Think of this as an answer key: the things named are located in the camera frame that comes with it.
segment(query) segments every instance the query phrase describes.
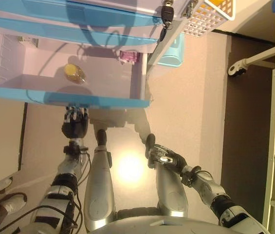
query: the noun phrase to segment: white basket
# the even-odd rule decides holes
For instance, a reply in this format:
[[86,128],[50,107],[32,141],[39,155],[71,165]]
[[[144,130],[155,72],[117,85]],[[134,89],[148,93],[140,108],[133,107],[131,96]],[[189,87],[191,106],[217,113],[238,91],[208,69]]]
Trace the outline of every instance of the white basket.
[[234,20],[236,15],[236,0],[225,0],[216,6],[209,0],[204,0],[189,18],[184,33],[200,37],[219,27],[227,20]]

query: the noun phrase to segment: beige floor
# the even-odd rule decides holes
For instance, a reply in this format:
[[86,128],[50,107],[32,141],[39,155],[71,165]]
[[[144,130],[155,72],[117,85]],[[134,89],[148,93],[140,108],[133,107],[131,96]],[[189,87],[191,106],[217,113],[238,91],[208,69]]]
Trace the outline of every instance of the beige floor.
[[[95,127],[118,126],[107,130],[117,210],[157,205],[155,173],[147,167],[145,148],[139,137],[145,138],[150,131],[159,144],[183,155],[189,165],[202,166],[220,182],[230,38],[210,33],[199,39],[189,36],[185,39],[183,65],[174,69],[156,67],[150,75],[149,108],[126,113],[90,111],[92,123],[84,141],[91,154],[96,146],[93,123]],[[28,204],[22,213],[38,205],[63,160],[63,146],[68,143],[61,133],[64,112],[64,107],[32,104],[28,107],[22,170],[14,176],[9,191],[27,193]],[[123,127],[120,120],[126,121]],[[123,165],[131,168],[126,175]],[[189,217],[217,223],[198,194],[193,189],[185,190]],[[79,189],[82,201],[84,192],[85,186]],[[2,225],[19,215],[10,216]],[[29,218],[17,225],[24,226]]]

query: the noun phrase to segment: person's foot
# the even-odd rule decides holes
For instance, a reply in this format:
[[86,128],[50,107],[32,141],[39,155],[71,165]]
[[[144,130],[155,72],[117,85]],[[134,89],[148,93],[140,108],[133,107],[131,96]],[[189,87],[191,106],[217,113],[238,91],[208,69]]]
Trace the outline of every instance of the person's foot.
[[13,214],[19,211],[26,205],[27,196],[26,194],[22,193],[15,193],[15,194],[8,194],[3,199],[0,200],[0,205],[2,205],[7,214]]
[[0,191],[10,186],[12,183],[12,178],[8,178],[0,181]]

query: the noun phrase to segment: blue container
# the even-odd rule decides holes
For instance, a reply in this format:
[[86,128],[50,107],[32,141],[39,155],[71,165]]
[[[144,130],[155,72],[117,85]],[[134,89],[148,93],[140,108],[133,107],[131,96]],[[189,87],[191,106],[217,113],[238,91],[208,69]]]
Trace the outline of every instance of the blue container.
[[169,67],[179,67],[184,59],[185,34],[181,33],[173,42],[170,48],[159,60],[158,64]]

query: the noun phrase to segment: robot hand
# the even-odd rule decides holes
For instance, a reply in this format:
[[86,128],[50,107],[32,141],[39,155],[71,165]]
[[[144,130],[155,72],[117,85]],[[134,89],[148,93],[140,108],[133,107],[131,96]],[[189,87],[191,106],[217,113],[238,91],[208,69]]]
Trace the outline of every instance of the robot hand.
[[146,140],[146,153],[148,167],[154,168],[154,162],[159,162],[167,169],[182,175],[183,168],[187,165],[186,160],[179,154],[162,145],[155,144],[156,137],[149,134]]
[[88,130],[89,116],[83,108],[66,107],[61,131],[69,139],[84,138]]

